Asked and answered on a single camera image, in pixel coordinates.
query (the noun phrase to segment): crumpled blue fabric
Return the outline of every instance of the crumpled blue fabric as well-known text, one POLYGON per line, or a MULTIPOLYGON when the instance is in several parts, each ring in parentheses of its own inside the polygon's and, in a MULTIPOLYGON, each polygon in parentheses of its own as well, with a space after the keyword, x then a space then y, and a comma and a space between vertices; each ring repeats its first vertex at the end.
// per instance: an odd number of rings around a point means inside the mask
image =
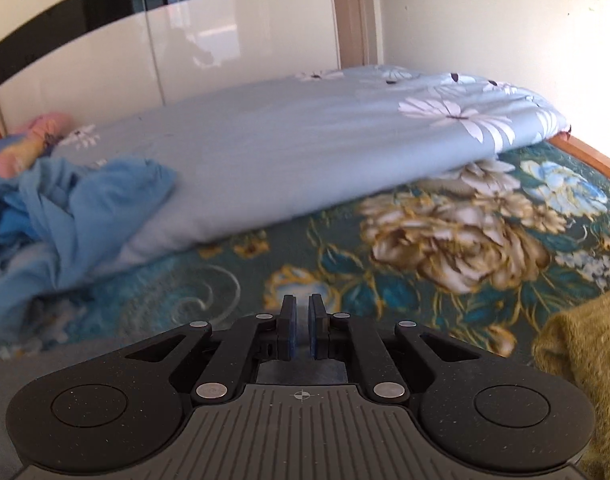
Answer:
POLYGON ((165 202, 176 174, 152 160, 117 158, 98 170, 40 158, 0 178, 0 267, 10 248, 39 249, 0 276, 0 338, 15 340, 30 301, 81 285, 165 202))

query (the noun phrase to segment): grey ribbed plate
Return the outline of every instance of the grey ribbed plate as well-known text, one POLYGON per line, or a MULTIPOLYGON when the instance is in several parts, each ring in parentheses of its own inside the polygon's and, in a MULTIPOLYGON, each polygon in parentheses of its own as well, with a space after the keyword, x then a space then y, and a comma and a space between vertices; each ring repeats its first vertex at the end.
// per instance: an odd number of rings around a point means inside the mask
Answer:
MULTIPOLYGON (((422 437, 405 409, 373 404, 348 384, 250 384, 233 402, 197 409, 178 438, 158 455, 93 478, 510 480, 454 462, 422 437)), ((531 478, 582 480, 582 475, 568 466, 531 478)), ((18 476, 18 480, 80 479, 35 466, 18 476)))

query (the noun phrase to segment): olive green towel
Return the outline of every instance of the olive green towel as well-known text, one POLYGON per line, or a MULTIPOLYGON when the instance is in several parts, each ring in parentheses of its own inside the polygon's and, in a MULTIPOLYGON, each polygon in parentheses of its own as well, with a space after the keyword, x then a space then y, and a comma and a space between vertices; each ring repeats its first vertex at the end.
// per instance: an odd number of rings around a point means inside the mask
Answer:
POLYGON ((592 480, 610 480, 610 292, 552 316, 533 353, 541 370, 564 377, 591 400, 596 430, 579 466, 592 480))

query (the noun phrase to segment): bedsheet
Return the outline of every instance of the bedsheet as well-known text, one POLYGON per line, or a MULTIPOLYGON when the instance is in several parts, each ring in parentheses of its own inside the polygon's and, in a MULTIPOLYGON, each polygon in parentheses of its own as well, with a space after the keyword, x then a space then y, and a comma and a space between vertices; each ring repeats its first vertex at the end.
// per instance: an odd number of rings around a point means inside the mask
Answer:
POLYGON ((319 293, 331 312, 411 318, 529 361, 553 313, 607 290, 610 181, 543 142, 44 298, 0 358, 197 319, 225 328, 319 293))
POLYGON ((568 128, 542 97, 392 66, 301 74, 192 98, 72 136, 76 164, 152 158, 179 179, 113 266, 262 228, 568 128))

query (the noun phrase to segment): floral blanket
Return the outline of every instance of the floral blanket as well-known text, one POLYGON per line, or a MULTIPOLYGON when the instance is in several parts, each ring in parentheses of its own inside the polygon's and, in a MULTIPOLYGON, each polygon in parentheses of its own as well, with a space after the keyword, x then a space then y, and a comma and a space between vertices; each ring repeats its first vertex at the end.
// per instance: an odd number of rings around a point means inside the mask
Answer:
POLYGON ((0 358, 226 327, 320 293, 331 312, 414 319, 528 361, 549 316, 609 289, 610 181, 541 143, 37 301, 0 358))

